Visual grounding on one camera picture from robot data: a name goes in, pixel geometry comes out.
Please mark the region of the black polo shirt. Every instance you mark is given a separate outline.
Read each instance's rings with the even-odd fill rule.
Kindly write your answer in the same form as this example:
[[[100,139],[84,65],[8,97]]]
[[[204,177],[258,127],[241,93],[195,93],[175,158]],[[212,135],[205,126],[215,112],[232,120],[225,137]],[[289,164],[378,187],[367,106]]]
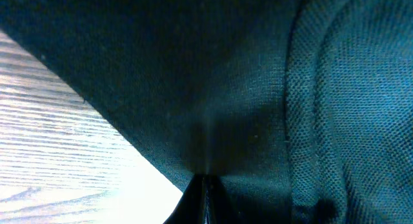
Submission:
[[[412,222],[412,0],[1,0],[1,29],[244,223]]]

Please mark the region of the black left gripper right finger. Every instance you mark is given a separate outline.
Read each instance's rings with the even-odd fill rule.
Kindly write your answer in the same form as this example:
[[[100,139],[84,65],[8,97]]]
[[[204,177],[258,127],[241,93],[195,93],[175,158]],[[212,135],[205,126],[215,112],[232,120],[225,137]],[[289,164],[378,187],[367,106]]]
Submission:
[[[243,220],[217,176],[206,177],[206,223],[242,224]]]

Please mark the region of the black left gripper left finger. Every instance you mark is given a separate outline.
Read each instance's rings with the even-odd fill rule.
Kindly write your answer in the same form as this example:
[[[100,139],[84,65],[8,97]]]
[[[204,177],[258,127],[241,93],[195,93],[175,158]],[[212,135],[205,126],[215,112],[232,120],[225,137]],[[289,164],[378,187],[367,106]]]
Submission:
[[[196,174],[164,224],[204,224],[203,175]]]

